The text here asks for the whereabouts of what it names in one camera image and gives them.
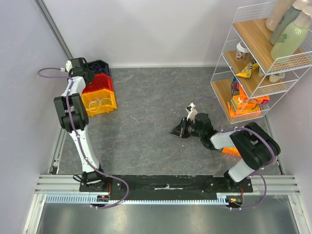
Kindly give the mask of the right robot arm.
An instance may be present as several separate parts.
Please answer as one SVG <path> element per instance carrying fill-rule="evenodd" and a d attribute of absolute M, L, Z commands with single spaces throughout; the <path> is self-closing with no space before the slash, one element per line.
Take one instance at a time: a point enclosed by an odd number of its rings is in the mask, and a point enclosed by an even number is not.
<path fill-rule="evenodd" d="M 193 120 L 182 118 L 171 134 L 179 138 L 198 137 L 209 150 L 235 147 L 241 159 L 221 179 L 221 184 L 229 192 L 236 191 L 243 180 L 274 162 L 281 153 L 278 143 L 257 123 L 249 122 L 241 128 L 218 132 L 206 113 L 196 114 Z"/>

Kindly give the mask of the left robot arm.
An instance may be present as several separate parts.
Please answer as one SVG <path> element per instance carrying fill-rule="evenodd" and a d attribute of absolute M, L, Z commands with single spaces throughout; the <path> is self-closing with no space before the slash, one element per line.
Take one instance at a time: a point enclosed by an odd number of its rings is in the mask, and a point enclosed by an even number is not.
<path fill-rule="evenodd" d="M 64 93 L 54 98 L 54 105 L 62 129 L 72 138 L 81 161 L 82 175 L 73 179 L 80 183 L 81 192 L 103 192 L 107 180 L 88 136 L 89 117 L 82 102 L 81 94 L 86 84 L 95 78 L 95 72 L 88 69 L 84 58 L 74 58 L 66 62 L 65 72 L 68 84 Z"/>

